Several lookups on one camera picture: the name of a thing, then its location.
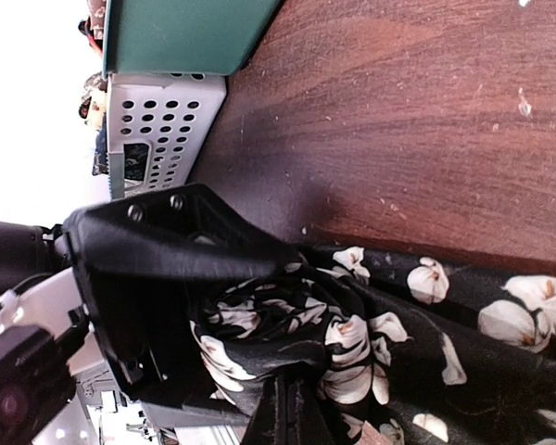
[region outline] green plastic container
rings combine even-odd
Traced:
[[[109,0],[104,72],[230,75],[281,0]]]

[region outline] white plastic basket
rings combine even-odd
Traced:
[[[226,97],[221,76],[109,76],[107,155],[111,198],[185,184]],[[148,146],[143,182],[125,181],[124,146]]]

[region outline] brown wood surface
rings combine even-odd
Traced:
[[[556,0],[286,0],[192,180],[289,241],[556,271]]]

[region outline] wood grain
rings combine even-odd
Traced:
[[[556,271],[556,0],[287,0],[229,87],[192,180],[251,222]]]

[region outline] white speck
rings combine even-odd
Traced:
[[[522,116],[531,119],[532,108],[527,99],[525,99],[523,88],[519,88],[519,112]]]

